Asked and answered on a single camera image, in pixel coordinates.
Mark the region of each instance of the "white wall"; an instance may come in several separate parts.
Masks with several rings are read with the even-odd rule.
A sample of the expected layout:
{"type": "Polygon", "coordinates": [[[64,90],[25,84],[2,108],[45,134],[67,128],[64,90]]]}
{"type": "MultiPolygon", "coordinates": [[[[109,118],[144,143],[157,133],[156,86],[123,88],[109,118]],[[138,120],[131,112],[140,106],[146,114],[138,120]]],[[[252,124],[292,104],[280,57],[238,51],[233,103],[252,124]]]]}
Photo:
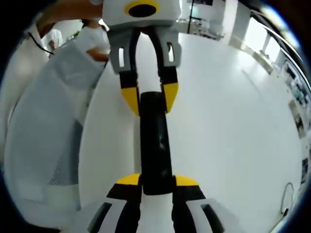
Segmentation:
{"type": "Polygon", "coordinates": [[[63,40],[66,42],[69,37],[81,30],[82,22],[79,19],[65,20],[56,23],[54,28],[60,30],[63,40]]]}
{"type": "MultiPolygon", "coordinates": [[[[191,11],[191,3],[187,3],[187,0],[181,1],[182,1],[181,18],[189,18],[191,11]]],[[[214,0],[212,6],[195,4],[193,6],[192,16],[222,23],[224,18],[224,12],[225,12],[225,2],[222,0],[214,0]]]]}
{"type": "Polygon", "coordinates": [[[232,36],[237,37],[240,40],[244,40],[250,17],[251,17],[251,10],[239,2],[232,36]]]}
{"type": "Polygon", "coordinates": [[[238,9],[238,0],[226,0],[225,12],[223,18],[223,33],[225,34],[222,42],[226,45],[229,43],[232,36],[232,31],[235,23],[235,18],[238,9]]]}
{"type": "Polygon", "coordinates": [[[287,60],[287,57],[282,51],[280,51],[276,58],[275,64],[277,64],[279,67],[282,67],[286,60],[287,60]]]}

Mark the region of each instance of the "yellow ring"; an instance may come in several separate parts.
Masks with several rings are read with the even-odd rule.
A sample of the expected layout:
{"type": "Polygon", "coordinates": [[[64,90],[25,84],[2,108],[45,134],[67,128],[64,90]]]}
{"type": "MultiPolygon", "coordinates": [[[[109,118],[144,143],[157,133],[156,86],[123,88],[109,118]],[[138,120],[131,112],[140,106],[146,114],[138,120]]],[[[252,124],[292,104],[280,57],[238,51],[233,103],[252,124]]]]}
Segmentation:
{"type": "Polygon", "coordinates": [[[129,11],[134,7],[134,6],[139,6],[139,5],[150,5],[150,6],[153,6],[155,7],[156,9],[156,12],[160,9],[160,6],[159,6],[159,3],[157,3],[156,1],[153,1],[153,0],[137,0],[137,1],[132,1],[130,2],[129,4],[127,4],[125,6],[125,13],[127,15],[130,15],[129,14],[129,11]]]}

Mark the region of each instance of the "robotic arm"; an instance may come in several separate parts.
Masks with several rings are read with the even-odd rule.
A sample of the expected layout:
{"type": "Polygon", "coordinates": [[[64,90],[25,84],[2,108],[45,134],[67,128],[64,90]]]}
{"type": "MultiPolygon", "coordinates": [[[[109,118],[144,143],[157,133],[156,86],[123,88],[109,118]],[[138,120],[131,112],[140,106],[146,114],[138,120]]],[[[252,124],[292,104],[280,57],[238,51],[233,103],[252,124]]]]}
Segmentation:
{"type": "Polygon", "coordinates": [[[135,233],[143,190],[145,195],[173,194],[176,233],[242,233],[236,217],[215,200],[206,199],[196,181],[172,174],[166,114],[178,91],[176,67],[181,47],[173,24],[179,15],[178,0],[104,2],[103,20],[111,29],[110,61],[120,76],[121,94],[140,117],[142,173],[118,180],[102,202],[78,213],[68,232],[135,233]],[[147,34],[155,48],[161,92],[139,95],[135,55],[140,33],[147,34]],[[173,49],[173,61],[169,61],[169,47],[173,49]],[[120,49],[124,53],[123,66],[119,63],[120,49]]]}

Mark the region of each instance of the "white cloth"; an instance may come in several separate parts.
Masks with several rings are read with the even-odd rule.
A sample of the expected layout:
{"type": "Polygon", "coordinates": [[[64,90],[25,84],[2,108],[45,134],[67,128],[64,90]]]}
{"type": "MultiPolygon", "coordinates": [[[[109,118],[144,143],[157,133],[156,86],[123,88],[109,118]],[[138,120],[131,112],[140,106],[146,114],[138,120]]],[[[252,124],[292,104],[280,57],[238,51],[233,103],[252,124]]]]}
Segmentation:
{"type": "Polygon", "coordinates": [[[88,51],[94,47],[97,47],[100,52],[104,54],[110,53],[110,43],[107,33],[101,28],[84,27],[79,32],[76,40],[76,45],[82,51],[88,51]]]}
{"type": "Polygon", "coordinates": [[[50,52],[52,52],[52,48],[49,46],[51,40],[54,42],[55,48],[60,47],[63,44],[62,33],[57,29],[52,29],[42,38],[44,48],[50,52]]]}
{"type": "MultiPolygon", "coordinates": [[[[35,40],[42,45],[35,24],[27,31],[31,32],[35,40]]],[[[24,88],[37,76],[47,61],[48,58],[44,51],[31,38],[25,39],[20,44],[9,61],[0,92],[0,164],[3,162],[3,150],[10,115],[24,88]]]]}
{"type": "MultiPolygon", "coordinates": [[[[34,43],[32,47],[45,56],[34,43]]],[[[38,66],[43,60],[42,56],[26,55],[30,57],[25,64],[28,66],[29,62],[38,66]]],[[[22,72],[22,65],[17,63],[14,68],[22,72]]],[[[4,172],[9,194],[27,222],[63,228],[70,225],[80,207],[77,168],[82,129],[76,121],[83,115],[88,91],[100,78],[103,68],[74,42],[57,51],[41,67],[12,115],[5,144],[4,172]]]]}

